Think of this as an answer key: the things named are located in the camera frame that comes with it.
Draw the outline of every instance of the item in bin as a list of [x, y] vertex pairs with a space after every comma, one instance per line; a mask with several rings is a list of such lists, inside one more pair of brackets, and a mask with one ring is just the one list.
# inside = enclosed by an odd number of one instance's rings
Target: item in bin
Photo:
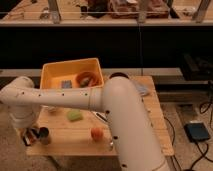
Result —
[[67, 112], [67, 118], [69, 121], [77, 121], [83, 119], [83, 116], [79, 109], [72, 109]]
[[71, 80], [63, 80], [63, 81], [61, 81], [61, 88], [72, 88]]
[[[163, 0], [150, 0], [147, 18], [167, 18], [169, 10]], [[138, 0], [109, 0], [108, 11], [111, 12], [112, 18], [137, 18], [139, 3]]]
[[91, 137], [94, 141], [101, 141], [104, 137], [104, 132], [101, 127], [93, 127], [91, 128]]
[[43, 144], [43, 145], [48, 145], [51, 143], [51, 138], [49, 135], [49, 130], [46, 127], [41, 127], [39, 129], [39, 141]]
[[81, 6], [81, 15], [87, 15], [87, 6]]
[[76, 77], [79, 87], [92, 87], [98, 84], [99, 79], [93, 72], [81, 72]]
[[107, 12], [108, 0], [88, 0], [88, 15], [95, 18], [104, 16]]
[[196, 8], [195, 7], [188, 7], [188, 8], [184, 8], [183, 9], [183, 14], [185, 16], [193, 16], [194, 13], [196, 12]]
[[49, 19], [50, 18], [50, 11], [48, 7], [44, 7], [42, 9], [41, 15], [39, 17], [41, 20], [42, 19]]

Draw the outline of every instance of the small cup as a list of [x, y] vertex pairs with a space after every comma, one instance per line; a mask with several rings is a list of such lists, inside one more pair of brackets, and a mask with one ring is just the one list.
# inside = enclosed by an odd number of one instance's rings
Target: small cup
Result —
[[39, 141], [43, 144], [43, 145], [48, 145], [51, 143], [51, 138], [49, 135], [49, 130], [46, 127], [41, 127], [39, 129]]

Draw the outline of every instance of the green sponge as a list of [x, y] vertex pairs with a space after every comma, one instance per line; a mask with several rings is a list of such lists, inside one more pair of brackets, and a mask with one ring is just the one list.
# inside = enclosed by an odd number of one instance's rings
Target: green sponge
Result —
[[83, 116], [79, 109], [72, 109], [67, 112], [67, 118], [69, 121], [77, 121], [83, 119]]

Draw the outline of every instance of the floor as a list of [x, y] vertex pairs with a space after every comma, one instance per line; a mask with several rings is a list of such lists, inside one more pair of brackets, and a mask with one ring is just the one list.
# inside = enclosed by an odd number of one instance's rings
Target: floor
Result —
[[[188, 169], [194, 160], [196, 160], [200, 153], [197, 147], [190, 143], [183, 129], [183, 124], [190, 120], [199, 120], [205, 123], [211, 136], [213, 131], [209, 128], [209, 112], [200, 115], [198, 111], [198, 104], [193, 104], [194, 113], [191, 116], [183, 114], [180, 110], [180, 103], [162, 102], [162, 110], [165, 117], [170, 120], [175, 128], [175, 156], [179, 161], [182, 168]], [[52, 162], [43, 156], [26, 156], [25, 147], [19, 141], [16, 133], [11, 126], [9, 115], [4, 106], [0, 106], [0, 170], [13, 171], [55, 171], [57, 170]], [[168, 121], [166, 121], [168, 130], [173, 138], [173, 132]], [[213, 141], [208, 140], [209, 152], [207, 156], [213, 159]], [[63, 169], [58, 170], [72, 170], [72, 171], [119, 171], [119, 163], [116, 157], [66, 157], [54, 156], [60, 163]], [[195, 166], [196, 171], [212, 171], [213, 164], [209, 161], [202, 159]]]

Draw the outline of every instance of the black device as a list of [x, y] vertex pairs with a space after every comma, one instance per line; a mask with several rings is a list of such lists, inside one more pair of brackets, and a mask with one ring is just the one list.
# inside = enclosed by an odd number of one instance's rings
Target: black device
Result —
[[185, 53], [181, 59], [180, 69], [186, 80], [212, 80], [213, 57]]
[[188, 123], [184, 126], [184, 129], [190, 142], [201, 142], [210, 139], [209, 132], [202, 122]]
[[98, 4], [89, 7], [88, 9], [88, 15], [91, 15], [95, 18], [100, 18], [104, 16], [107, 12], [107, 4]]

